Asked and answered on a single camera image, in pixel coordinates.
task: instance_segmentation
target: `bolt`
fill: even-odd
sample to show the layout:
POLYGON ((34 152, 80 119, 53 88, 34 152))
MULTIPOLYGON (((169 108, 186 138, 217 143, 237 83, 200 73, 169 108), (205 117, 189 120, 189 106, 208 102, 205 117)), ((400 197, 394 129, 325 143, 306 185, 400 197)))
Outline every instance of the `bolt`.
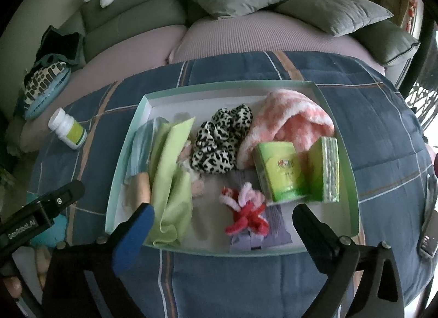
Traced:
POLYGON ((380 243, 380 244, 382 244, 382 246, 383 246, 385 249, 390 249, 390 248, 391 248, 391 245, 389 245, 386 241, 382 241, 382 243, 380 243))
POLYGON ((344 245, 350 245, 351 244, 351 239, 349 237, 347 237, 346 235, 342 235, 339 237, 339 241, 341 244, 344 245))
POLYGON ((67 244, 65 244, 65 241, 60 241, 58 243, 56 243, 56 249, 58 250, 62 250, 67 246, 67 244))
POLYGON ((105 244, 108 241, 108 237, 106 235, 102 235, 96 239, 96 243, 101 245, 105 244))

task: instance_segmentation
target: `pink and white plush fabric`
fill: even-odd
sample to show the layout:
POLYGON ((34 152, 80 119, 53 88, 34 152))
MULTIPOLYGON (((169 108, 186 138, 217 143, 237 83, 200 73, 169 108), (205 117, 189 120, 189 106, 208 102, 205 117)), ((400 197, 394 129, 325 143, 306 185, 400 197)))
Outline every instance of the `pink and white plush fabric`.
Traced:
POLYGON ((329 115, 304 94, 287 89, 270 92, 252 121, 237 153, 237 168, 254 165, 251 156, 258 143, 291 141, 296 151, 308 151, 321 137, 332 137, 335 126, 329 115))

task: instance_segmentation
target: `pink toy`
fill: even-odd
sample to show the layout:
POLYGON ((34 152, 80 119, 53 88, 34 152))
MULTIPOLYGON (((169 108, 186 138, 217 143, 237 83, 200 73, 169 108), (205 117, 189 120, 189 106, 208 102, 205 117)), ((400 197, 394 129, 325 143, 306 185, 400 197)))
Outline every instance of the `pink toy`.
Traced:
POLYGON ((225 228, 227 235, 237 234, 245 228, 262 236, 269 234, 269 224, 261 216, 266 209, 265 197, 253 190, 251 183, 246 182, 240 193, 224 187, 220 201, 233 210, 234 224, 225 228))
POLYGON ((258 143, 291 141, 299 153, 308 151, 321 136, 332 137, 334 133, 329 115, 304 94, 287 89, 272 91, 240 145, 237 168, 254 165, 251 153, 258 143))

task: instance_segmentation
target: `bottle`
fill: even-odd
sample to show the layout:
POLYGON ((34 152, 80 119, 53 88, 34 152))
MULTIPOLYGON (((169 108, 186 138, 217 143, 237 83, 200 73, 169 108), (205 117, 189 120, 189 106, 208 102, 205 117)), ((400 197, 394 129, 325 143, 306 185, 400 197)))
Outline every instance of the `bottle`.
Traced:
POLYGON ((82 146, 87 138, 87 131, 62 108, 58 108, 51 116, 49 128, 73 150, 82 146))

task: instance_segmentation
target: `bottle cap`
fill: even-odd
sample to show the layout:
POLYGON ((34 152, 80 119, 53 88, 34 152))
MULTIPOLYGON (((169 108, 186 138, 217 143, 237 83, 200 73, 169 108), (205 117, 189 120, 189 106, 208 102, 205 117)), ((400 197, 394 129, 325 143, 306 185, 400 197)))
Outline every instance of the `bottle cap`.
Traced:
POLYGON ((65 117, 65 110, 62 108, 58 108, 50 117, 49 129, 55 131, 64 120, 64 117, 65 117))

